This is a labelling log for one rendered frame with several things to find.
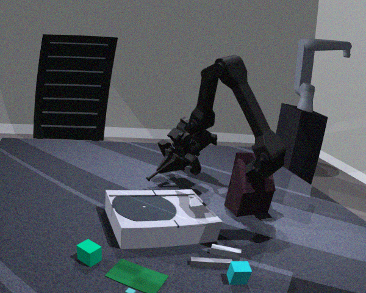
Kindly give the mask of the dark green flat rectangle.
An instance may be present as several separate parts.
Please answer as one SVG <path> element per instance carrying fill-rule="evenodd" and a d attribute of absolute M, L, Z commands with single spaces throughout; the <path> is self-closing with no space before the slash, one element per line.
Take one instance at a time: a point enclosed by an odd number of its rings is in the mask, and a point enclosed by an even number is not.
<path fill-rule="evenodd" d="M 105 277 L 144 293 L 157 293 L 168 275 L 121 258 Z"/>

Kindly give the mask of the green cube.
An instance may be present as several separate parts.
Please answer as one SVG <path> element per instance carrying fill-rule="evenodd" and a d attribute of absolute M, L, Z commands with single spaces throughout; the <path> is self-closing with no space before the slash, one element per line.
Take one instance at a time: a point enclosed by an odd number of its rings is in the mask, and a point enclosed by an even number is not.
<path fill-rule="evenodd" d="M 101 246 L 87 239 L 77 245 L 77 258 L 89 267 L 102 261 Z"/>

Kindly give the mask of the cyan cube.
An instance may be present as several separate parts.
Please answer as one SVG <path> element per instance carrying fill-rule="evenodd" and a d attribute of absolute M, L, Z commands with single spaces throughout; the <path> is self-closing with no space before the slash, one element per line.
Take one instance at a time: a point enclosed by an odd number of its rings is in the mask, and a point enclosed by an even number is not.
<path fill-rule="evenodd" d="M 227 272 L 229 284 L 247 284 L 251 272 L 248 261 L 231 261 Z"/>

